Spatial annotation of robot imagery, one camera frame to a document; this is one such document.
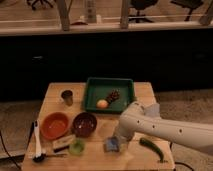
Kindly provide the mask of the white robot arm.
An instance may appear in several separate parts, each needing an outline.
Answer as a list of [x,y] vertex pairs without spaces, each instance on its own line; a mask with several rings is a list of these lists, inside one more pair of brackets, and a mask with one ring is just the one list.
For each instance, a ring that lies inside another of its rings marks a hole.
[[160,117],[160,105],[145,106],[132,102],[120,115],[114,136],[120,144],[135,133],[158,137],[213,156],[213,125],[166,120]]

